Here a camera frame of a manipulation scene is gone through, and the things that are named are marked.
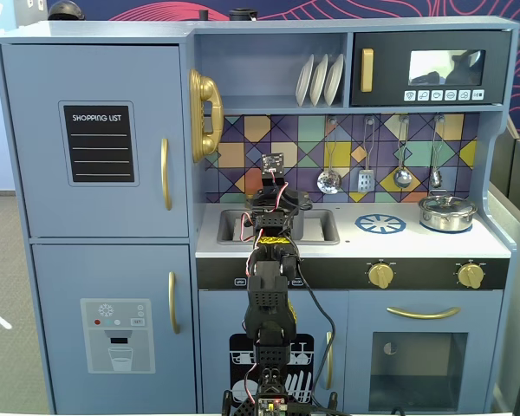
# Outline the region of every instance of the slotted spatula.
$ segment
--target slotted spatula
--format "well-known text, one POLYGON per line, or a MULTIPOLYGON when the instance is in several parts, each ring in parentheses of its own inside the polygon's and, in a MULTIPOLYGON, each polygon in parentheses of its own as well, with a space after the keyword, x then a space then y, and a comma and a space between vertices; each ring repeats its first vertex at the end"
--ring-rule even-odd
POLYGON ((362 141, 362 148, 366 153, 366 164, 364 165, 364 169, 358 172, 358 192, 360 193, 372 192, 375 188, 374 171, 370 169, 370 154, 374 149, 374 136, 375 119, 372 115, 370 115, 364 119, 364 140, 362 141), (366 131, 368 126, 372 126, 372 146, 370 147, 369 151, 366 149, 366 131))

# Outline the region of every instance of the microwave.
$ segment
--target microwave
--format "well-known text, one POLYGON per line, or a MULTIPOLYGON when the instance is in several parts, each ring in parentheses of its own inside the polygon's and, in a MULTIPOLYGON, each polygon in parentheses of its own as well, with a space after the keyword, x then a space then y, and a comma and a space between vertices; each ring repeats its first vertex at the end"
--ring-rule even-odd
POLYGON ((351 107, 501 104, 511 32, 354 34, 351 107))

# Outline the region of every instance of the gray floor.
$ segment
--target gray floor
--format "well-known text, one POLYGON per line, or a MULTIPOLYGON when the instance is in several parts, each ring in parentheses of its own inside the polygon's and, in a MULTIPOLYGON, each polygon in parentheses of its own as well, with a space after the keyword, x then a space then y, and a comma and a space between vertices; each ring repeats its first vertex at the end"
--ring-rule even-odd
POLYGON ((14 197, 0 197, 0 412, 48 413, 25 252, 14 197))

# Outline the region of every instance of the play kitchen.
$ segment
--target play kitchen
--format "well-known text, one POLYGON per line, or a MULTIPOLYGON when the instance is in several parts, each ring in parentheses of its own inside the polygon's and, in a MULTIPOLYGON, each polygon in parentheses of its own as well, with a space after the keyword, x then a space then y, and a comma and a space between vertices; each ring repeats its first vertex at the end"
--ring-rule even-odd
POLYGON ((300 201, 286 389, 347 413, 489 412, 516 246, 487 188, 517 23, 120 24, 0 36, 51 408, 219 413, 224 390, 254 394, 245 225, 269 159, 277 204, 300 201))

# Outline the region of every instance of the microwave window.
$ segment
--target microwave window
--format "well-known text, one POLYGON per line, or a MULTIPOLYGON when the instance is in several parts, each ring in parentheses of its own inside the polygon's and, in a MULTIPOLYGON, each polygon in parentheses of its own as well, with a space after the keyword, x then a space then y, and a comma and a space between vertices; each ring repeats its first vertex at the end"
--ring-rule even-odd
POLYGON ((484 50, 413 50, 408 85, 481 85, 484 50))

